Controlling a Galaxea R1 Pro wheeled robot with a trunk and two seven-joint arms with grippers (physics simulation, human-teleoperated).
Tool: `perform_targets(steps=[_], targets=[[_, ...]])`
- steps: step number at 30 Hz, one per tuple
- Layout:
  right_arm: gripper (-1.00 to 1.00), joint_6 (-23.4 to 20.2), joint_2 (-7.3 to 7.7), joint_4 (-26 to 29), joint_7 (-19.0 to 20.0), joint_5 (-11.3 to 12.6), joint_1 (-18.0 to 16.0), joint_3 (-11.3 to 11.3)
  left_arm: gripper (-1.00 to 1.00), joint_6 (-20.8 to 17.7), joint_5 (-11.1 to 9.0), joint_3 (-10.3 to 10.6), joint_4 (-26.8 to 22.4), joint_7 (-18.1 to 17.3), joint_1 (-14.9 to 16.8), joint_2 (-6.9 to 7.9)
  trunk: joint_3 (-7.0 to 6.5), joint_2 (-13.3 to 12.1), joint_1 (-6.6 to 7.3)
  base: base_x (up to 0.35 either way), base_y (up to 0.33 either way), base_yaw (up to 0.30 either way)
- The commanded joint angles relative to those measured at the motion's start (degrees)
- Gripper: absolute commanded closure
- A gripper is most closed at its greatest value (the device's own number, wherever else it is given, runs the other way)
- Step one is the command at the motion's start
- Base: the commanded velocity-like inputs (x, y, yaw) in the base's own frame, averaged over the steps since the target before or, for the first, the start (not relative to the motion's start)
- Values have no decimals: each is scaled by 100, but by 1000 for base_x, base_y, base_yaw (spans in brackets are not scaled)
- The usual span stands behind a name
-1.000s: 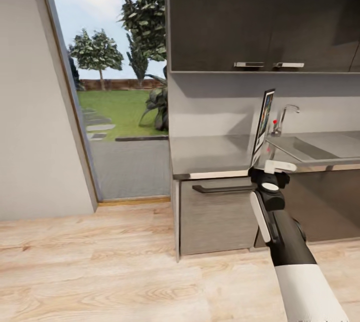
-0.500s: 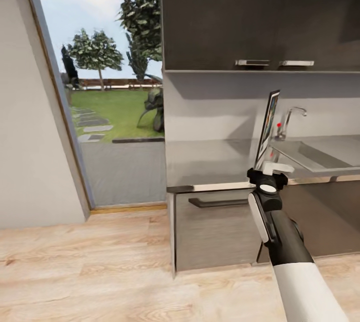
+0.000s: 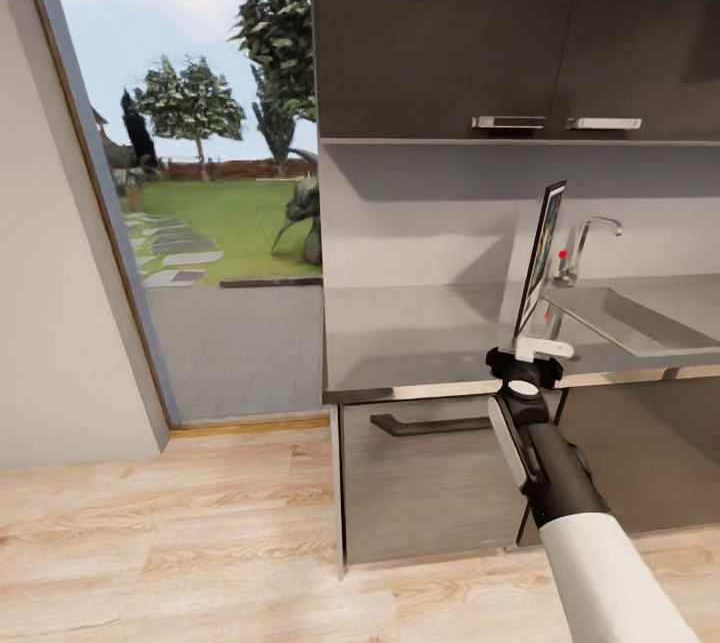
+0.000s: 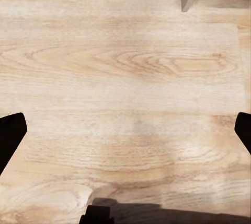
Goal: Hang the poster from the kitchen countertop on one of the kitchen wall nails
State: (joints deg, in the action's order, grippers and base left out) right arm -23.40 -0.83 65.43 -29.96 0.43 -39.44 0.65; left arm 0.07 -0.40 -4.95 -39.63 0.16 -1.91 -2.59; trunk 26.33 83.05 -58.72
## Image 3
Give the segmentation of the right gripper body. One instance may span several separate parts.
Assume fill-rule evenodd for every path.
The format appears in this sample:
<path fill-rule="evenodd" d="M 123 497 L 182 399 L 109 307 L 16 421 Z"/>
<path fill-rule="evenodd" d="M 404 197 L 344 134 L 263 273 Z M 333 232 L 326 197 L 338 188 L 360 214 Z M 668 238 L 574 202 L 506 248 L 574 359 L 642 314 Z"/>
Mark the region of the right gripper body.
<path fill-rule="evenodd" d="M 502 378 L 509 372 L 514 370 L 530 372 L 537 380 L 542 389 L 555 389 L 555 373 L 557 372 L 557 364 L 553 358 L 542 358 L 535 356 L 533 362 L 523 362 L 516 360 L 515 354 L 507 354 L 505 352 L 496 351 L 492 355 L 491 376 L 493 378 Z"/>

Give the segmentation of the poster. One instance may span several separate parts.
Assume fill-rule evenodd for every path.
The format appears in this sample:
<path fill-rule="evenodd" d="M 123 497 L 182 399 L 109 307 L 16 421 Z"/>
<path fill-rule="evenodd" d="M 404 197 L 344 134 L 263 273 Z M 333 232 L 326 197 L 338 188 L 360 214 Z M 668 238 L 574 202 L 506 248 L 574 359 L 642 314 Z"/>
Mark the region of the poster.
<path fill-rule="evenodd" d="M 538 302 L 566 182 L 567 181 L 561 181 L 552 184 L 547 186 L 545 190 L 535 243 L 532 249 L 520 311 L 514 331 L 516 337 L 519 337 L 522 327 L 525 325 L 525 322 Z"/>

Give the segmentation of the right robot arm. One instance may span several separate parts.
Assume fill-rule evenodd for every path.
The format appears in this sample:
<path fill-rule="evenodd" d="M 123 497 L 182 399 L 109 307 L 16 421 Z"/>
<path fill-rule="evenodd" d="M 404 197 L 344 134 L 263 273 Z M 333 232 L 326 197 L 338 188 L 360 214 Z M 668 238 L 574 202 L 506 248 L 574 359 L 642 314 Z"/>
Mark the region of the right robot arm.
<path fill-rule="evenodd" d="M 541 389 L 563 377 L 553 358 L 572 355 L 569 344 L 519 336 L 516 354 L 495 347 L 486 363 L 503 379 L 488 391 L 489 418 L 530 502 L 573 643 L 701 643 L 611 515 L 585 455 L 550 423 Z"/>

